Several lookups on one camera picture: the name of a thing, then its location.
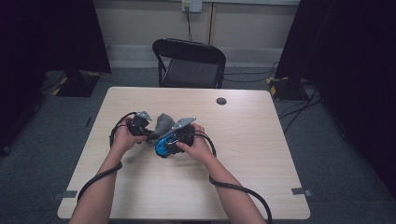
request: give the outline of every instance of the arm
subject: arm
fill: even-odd
[[[146,140],[146,136],[133,136],[122,122],[114,136],[114,143],[97,174],[116,167],[122,156],[137,142]],[[113,204],[117,172],[106,175],[94,182],[81,196],[69,223],[108,223]]]
[[[192,124],[196,131],[204,132],[205,129],[197,124]],[[206,140],[195,136],[191,147],[186,144],[177,143],[177,146],[185,150],[191,157],[200,161],[213,179],[241,185],[239,181],[221,164],[212,154]],[[226,189],[216,186],[221,205],[232,223],[265,223],[262,214],[245,192],[236,189]]]

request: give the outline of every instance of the forearm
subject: forearm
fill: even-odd
[[[210,176],[219,182],[235,184],[241,183],[215,157],[204,162]],[[226,189],[216,186],[221,205],[230,221],[235,223],[265,223],[262,214],[249,195],[237,189]]]
[[[110,150],[97,174],[119,165],[123,153]],[[87,188],[78,201],[70,223],[108,223],[117,172],[106,175]]]

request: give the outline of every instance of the gray carpet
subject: gray carpet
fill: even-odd
[[[227,68],[226,73],[262,72],[271,68]],[[49,73],[51,84],[62,73]],[[228,75],[231,80],[255,80],[266,75]],[[113,68],[103,75],[91,98],[53,97],[46,94],[11,145],[0,158],[0,223],[67,223],[57,217],[60,201],[54,193],[66,190],[81,150],[88,138],[106,90],[112,86],[156,87],[156,68]],[[231,82],[223,89],[268,90],[266,82]],[[313,85],[306,85],[312,94]],[[278,114],[301,107],[274,102]],[[293,116],[281,120],[283,128]],[[311,210],[308,220],[275,223],[396,223],[396,202],[374,170],[343,137],[336,118],[323,103],[304,110],[286,133],[291,155]],[[112,220],[112,223],[159,223]]]

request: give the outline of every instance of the hand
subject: hand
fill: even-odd
[[[120,124],[119,128],[114,134],[113,146],[111,146],[112,149],[120,150],[121,152],[125,153],[131,149],[135,143],[146,141],[146,136],[134,136],[129,132],[126,124],[130,120],[131,118],[127,117]]]
[[[193,123],[192,127],[194,127],[197,134],[204,133],[204,127]],[[194,136],[194,143],[190,147],[187,144],[177,142],[176,145],[186,151],[192,158],[200,161],[201,163],[205,164],[207,160],[214,158],[212,151],[210,150],[209,146],[207,145],[206,140],[201,136]]]

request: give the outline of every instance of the wooden table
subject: wooden table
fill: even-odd
[[[226,105],[217,104],[223,97]],[[146,110],[154,130],[161,113],[174,120],[196,117],[218,158],[247,188],[269,204],[274,219],[306,219],[310,211],[285,136],[267,91],[114,87],[107,92],[67,190],[80,190],[109,150],[111,129],[125,114]],[[122,159],[111,218],[227,219],[205,167],[178,153],[167,159],[154,147],[135,145]],[[256,199],[264,217],[265,209]],[[58,216],[70,218],[76,198],[63,198]]]

